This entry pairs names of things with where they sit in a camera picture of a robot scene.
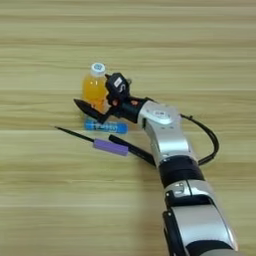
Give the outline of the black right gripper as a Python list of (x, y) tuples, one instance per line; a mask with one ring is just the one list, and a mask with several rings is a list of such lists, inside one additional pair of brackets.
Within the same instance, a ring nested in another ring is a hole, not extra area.
[[(111, 75), (109, 74), (105, 74), (105, 77), (106, 81), (109, 81), (111, 79)], [(108, 95), (107, 101), (110, 105), (110, 111), (107, 111), (105, 114), (103, 114), (98, 110), (94, 109), (89, 103), (83, 100), (74, 100), (77, 107), (84, 114), (103, 124), (111, 114), (117, 118), (124, 118), (128, 121), (136, 123), (138, 121), (139, 112), (142, 109), (143, 105), (148, 101), (148, 99), (129, 96), (128, 98), (120, 100), (118, 98), (114, 98), (111, 95)]]

